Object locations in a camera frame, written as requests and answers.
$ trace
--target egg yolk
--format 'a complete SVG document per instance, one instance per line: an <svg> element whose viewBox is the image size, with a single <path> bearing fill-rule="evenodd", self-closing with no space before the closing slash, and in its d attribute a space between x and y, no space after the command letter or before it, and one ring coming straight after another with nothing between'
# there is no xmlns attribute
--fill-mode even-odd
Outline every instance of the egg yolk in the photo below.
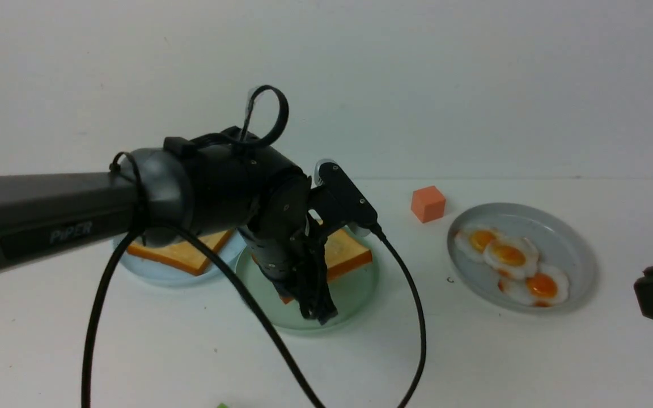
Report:
<svg viewBox="0 0 653 408"><path fill-rule="evenodd" d="M470 235L470 245L477 252L482 253L490 241L495 240L495 234L490 231L479 230Z"/></svg>
<svg viewBox="0 0 653 408"><path fill-rule="evenodd" d="M510 266L521 266L525 264L525 255L518 248L510 245L495 245L492 247L493 255L502 264Z"/></svg>
<svg viewBox="0 0 653 408"><path fill-rule="evenodd" d="M537 298L551 299L558 293L558 286L554 279L546 274L538 272L536 276L529 277L525 280L528 290Z"/></svg>

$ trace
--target plate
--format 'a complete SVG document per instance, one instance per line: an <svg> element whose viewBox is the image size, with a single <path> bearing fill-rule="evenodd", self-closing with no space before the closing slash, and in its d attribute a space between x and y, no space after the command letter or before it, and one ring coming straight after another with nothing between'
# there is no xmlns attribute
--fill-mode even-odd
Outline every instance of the plate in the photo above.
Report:
<svg viewBox="0 0 653 408"><path fill-rule="evenodd" d="M355 237L362 245L366 245L360 237ZM251 251L246 248L236 263L236 275L241 279L256 302L264 310L270 322L293 334L316 334L331 330L357 315L372 299L379 276L378 263L372 251L372 263L344 274L329 282L329 293L332 295L339 314L331 318L326 325L319 325L316 320L305 320L301 317L298 302L283 304L274 285L261 273L256 262L251 258Z"/></svg>
<svg viewBox="0 0 653 408"><path fill-rule="evenodd" d="M112 240L112 247L117 247L117 244L124 238L124 236L117 237ZM241 237L241 234L235 232L228 242L221 248L218 255L231 267L236 266L239 253L246 248L246 242ZM222 275L220 269L214 264L208 265L205 272L200 276L192 276L191 274L181 271L180 269L173 268L172 266L165 265L164 263L150 261L138 256L132 256L125 252L120 258L120 264L149 284L162 287L187 287L208 279Z"/></svg>
<svg viewBox="0 0 653 408"><path fill-rule="evenodd" d="M568 299L549 308L521 305L498 289L500 276L485 263L470 261L455 245L455 235L466 225L485 224L505 235L527 237L541 253L541 262L558 266L568 275ZM552 313L579 307L596 282L596 261L591 248L565 222L533 207L495 202L462 212L450 225L448 253L458 276L470 290L493 304L516 312Z"/></svg>

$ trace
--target gray plate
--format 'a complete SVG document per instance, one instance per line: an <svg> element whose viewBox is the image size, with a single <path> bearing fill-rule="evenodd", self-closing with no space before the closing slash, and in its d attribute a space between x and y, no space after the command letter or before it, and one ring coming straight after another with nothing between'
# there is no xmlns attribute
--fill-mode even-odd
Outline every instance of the gray plate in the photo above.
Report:
<svg viewBox="0 0 653 408"><path fill-rule="evenodd" d="M457 232L474 224L490 225L503 234L529 238L541 252L542 262L558 266L568 275L568 300L550 308L526 307L500 292L500 276L485 263L470 261L455 245ZM583 239L562 220L520 204L495 202L460 214L448 231L448 253L458 276L475 294L516 312L552 313L576 308L588 299L596 282L596 261Z"/></svg>

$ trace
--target piper logo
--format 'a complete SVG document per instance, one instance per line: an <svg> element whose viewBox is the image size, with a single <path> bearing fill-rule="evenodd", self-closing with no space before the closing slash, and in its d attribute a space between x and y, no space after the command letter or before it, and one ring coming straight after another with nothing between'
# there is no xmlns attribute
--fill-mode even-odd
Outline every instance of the piper logo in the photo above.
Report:
<svg viewBox="0 0 653 408"><path fill-rule="evenodd" d="M49 234L49 243L64 243L74 238L90 235L92 232L92 221L84 220L69 227L55 229Z"/></svg>

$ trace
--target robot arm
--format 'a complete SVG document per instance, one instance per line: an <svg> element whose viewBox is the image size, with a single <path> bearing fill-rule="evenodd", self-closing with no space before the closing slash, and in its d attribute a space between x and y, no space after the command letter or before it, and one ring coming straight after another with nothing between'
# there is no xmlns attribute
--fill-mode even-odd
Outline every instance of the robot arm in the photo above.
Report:
<svg viewBox="0 0 653 408"><path fill-rule="evenodd" d="M234 139L240 133L238 127L221 132ZM247 134L246 140L260 139ZM303 317L324 324L336 316L324 262L327 237L348 224L376 227L376 212L339 166L319 163L312 189L310 177L268 146L200 147L166 138L162 149L130 155L137 176L124 162L109 173L0 177L0 271L122 234L145 214L195 235L238 228L264 276L299 302ZM150 228L141 239L161 247L179 238Z"/></svg>

